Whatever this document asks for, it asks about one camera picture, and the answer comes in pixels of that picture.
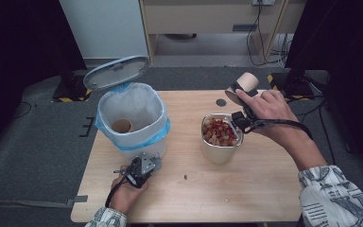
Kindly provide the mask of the person's right hand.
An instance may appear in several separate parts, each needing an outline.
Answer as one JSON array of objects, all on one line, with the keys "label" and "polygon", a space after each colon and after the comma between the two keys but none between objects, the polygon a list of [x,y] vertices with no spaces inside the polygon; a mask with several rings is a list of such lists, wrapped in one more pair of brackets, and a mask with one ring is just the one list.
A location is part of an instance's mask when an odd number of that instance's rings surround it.
[{"label": "person's right hand", "polygon": [[[298,121],[296,115],[291,111],[285,102],[281,92],[276,90],[266,90],[260,96],[250,97],[244,91],[236,89],[235,93],[241,98],[256,114],[259,119],[282,119]],[[266,126],[256,132],[265,135],[280,146],[287,148],[299,138],[303,131],[285,124],[276,126]]]}]

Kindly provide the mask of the black stand base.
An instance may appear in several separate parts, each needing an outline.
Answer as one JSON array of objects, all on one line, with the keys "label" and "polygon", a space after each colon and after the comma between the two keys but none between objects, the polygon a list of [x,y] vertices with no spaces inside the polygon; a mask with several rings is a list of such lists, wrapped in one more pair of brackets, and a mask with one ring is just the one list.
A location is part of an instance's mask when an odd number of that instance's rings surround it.
[{"label": "black stand base", "polygon": [[303,70],[271,73],[268,82],[273,90],[280,91],[289,100],[314,99],[314,92]]},{"label": "black stand base", "polygon": [[74,102],[86,101],[91,95],[91,90],[87,89],[83,83],[83,76],[74,76],[72,83],[66,85],[61,79],[58,87],[52,95],[53,102]]}]

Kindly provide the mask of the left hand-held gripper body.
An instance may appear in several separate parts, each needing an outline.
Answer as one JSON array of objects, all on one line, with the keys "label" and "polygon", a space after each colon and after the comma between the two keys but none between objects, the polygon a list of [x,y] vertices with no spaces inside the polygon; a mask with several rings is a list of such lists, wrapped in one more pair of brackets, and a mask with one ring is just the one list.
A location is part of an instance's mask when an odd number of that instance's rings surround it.
[{"label": "left hand-held gripper body", "polygon": [[141,188],[151,173],[159,170],[162,167],[162,160],[159,155],[148,156],[141,153],[136,156],[125,169],[115,170],[114,173],[119,173],[126,177],[126,180],[134,187]]}]

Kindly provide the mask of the white power strip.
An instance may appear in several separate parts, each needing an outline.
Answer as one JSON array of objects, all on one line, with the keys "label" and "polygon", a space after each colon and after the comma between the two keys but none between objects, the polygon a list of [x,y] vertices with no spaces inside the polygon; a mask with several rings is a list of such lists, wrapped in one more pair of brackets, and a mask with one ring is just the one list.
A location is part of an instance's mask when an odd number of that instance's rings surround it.
[{"label": "white power strip", "polygon": [[251,4],[253,6],[273,6],[276,0],[252,0]]}]

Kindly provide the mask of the black curtain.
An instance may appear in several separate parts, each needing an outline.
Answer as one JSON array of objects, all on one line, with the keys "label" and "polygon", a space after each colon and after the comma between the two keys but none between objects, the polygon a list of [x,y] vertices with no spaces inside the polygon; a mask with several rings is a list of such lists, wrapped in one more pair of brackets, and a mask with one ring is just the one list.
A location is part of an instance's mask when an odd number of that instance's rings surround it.
[{"label": "black curtain", "polygon": [[84,60],[60,0],[0,0],[0,135],[24,89]]},{"label": "black curtain", "polygon": [[286,67],[330,74],[329,105],[350,149],[363,155],[363,0],[307,0]]}]

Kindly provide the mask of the red and beige food scraps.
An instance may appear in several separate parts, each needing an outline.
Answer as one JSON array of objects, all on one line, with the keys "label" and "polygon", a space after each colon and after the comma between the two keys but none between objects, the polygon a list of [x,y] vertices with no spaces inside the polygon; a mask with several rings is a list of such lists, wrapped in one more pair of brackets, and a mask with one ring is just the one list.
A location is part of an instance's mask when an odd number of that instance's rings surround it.
[{"label": "red and beige food scraps", "polygon": [[220,147],[233,147],[237,145],[238,138],[231,126],[223,119],[208,118],[202,127],[203,139]]}]

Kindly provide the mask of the person's left hand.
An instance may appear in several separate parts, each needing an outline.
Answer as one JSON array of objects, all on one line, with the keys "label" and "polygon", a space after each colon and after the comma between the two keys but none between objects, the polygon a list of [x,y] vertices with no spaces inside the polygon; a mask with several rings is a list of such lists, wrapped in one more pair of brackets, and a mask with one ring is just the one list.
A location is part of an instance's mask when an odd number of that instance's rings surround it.
[{"label": "person's left hand", "polygon": [[112,187],[116,187],[119,183],[121,185],[113,193],[109,207],[126,215],[148,189],[148,182],[145,182],[141,188],[136,188],[128,182],[123,183],[122,179],[123,176],[119,175],[112,181]]}]

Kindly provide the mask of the grey floor tape strip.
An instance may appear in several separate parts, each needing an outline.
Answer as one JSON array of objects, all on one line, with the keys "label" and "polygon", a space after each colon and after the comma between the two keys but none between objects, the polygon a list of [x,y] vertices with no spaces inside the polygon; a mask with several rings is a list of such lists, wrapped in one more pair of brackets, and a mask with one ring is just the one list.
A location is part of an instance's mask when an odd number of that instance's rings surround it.
[{"label": "grey floor tape strip", "polygon": [[65,203],[67,207],[73,207],[76,203],[86,202],[88,200],[87,195],[75,196],[73,199],[68,199]]}]

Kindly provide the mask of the brown cardboard tube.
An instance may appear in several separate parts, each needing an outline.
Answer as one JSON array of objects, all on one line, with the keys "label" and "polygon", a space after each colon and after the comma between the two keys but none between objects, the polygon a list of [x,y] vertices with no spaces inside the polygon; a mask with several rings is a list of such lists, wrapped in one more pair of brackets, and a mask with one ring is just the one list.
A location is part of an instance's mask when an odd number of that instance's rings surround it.
[{"label": "brown cardboard tube", "polygon": [[111,129],[118,133],[127,133],[133,131],[133,126],[130,120],[127,118],[121,118],[112,123]]},{"label": "brown cardboard tube", "polygon": [[[240,86],[241,90],[249,92],[251,90],[257,90],[256,87],[259,83],[257,77],[251,73],[244,73],[237,80],[235,80]],[[235,104],[241,105],[238,95],[232,90],[231,85],[225,90],[225,95]]]}]

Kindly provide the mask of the grey trash bin lid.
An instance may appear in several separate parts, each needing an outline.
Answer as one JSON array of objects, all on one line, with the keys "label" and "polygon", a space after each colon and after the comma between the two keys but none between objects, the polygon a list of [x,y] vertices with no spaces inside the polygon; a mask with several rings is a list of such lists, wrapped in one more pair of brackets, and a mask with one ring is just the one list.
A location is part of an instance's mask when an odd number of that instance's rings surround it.
[{"label": "grey trash bin lid", "polygon": [[150,64],[146,56],[130,56],[97,66],[83,79],[85,87],[92,91],[121,85],[142,76]]}]

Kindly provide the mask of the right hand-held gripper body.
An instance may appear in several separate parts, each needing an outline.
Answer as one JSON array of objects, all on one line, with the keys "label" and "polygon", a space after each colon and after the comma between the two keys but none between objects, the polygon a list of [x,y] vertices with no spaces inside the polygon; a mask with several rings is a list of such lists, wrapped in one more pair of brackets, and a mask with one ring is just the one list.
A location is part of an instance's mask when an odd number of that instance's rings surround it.
[{"label": "right hand-held gripper body", "polygon": [[233,113],[232,123],[245,134],[265,126],[265,121],[258,119],[253,110],[248,107],[245,107],[242,112]]}]

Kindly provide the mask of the metal container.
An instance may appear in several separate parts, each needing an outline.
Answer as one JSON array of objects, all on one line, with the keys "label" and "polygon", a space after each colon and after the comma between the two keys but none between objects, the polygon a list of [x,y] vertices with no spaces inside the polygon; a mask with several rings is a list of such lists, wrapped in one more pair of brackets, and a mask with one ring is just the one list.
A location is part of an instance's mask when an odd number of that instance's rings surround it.
[{"label": "metal container", "polygon": [[[236,146],[233,146],[233,147],[213,146],[213,145],[207,143],[203,139],[203,135],[202,135],[203,123],[206,119],[212,118],[212,117],[216,118],[216,119],[223,119],[231,126],[231,128],[233,129],[233,132],[236,134],[236,136],[238,138],[238,142],[237,142]],[[244,135],[240,129],[236,128],[232,124],[232,116],[230,114],[228,114],[228,113],[210,113],[210,114],[205,115],[202,119],[201,138],[202,138],[202,144],[200,146],[200,151],[201,151],[202,155],[212,164],[222,166],[231,161],[234,152],[241,146],[243,139],[244,139]]]}]

